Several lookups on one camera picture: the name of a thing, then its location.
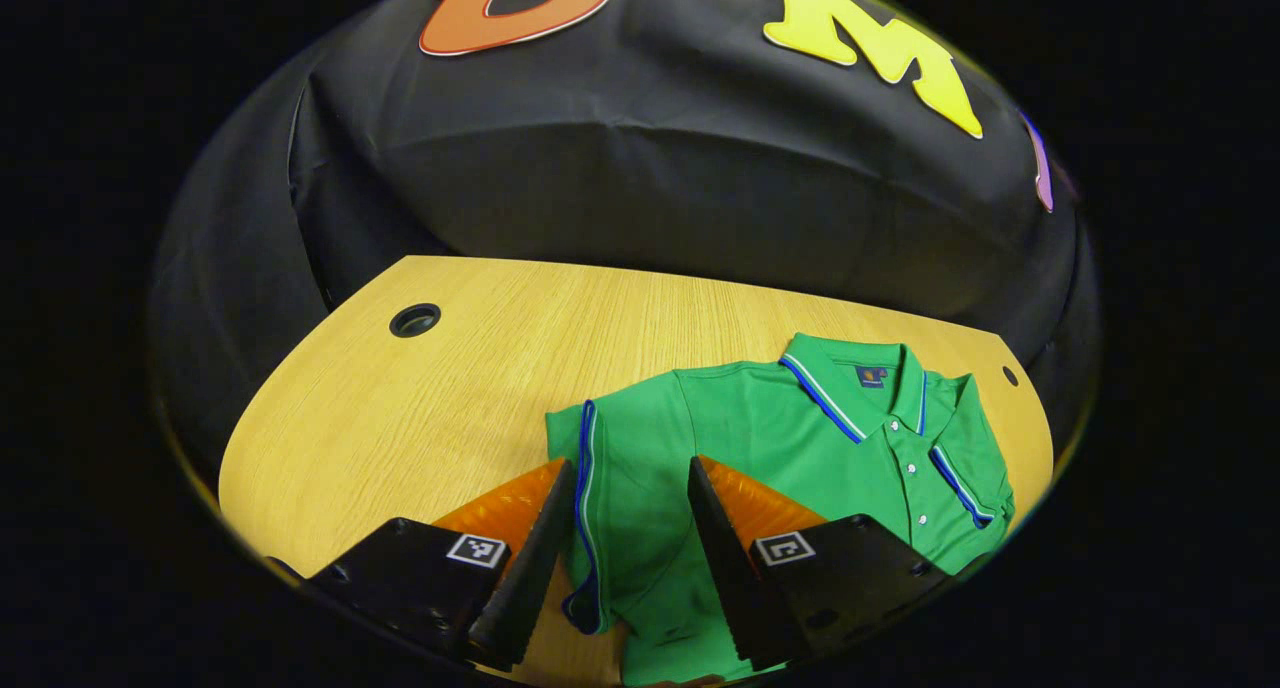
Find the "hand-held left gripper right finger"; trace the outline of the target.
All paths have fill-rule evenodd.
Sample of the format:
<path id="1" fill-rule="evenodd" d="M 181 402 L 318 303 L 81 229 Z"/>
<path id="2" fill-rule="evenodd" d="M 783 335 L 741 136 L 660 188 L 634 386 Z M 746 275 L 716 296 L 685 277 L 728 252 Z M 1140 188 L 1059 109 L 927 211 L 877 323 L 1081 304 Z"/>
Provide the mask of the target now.
<path id="1" fill-rule="evenodd" d="M 826 520 L 712 459 L 687 500 L 737 656 L 755 670 L 841 655 L 960 581 L 874 518 Z"/>

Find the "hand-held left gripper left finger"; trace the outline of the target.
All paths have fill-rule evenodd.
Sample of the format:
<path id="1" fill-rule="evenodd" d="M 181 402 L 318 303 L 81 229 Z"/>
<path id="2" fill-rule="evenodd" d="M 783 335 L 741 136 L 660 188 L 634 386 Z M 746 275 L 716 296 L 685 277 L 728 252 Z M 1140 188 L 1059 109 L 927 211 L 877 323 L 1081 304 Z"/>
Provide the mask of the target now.
<path id="1" fill-rule="evenodd" d="M 305 587 L 401 643 L 508 671 L 541 614 L 576 480 L 549 460 L 430 523 L 384 520 Z"/>

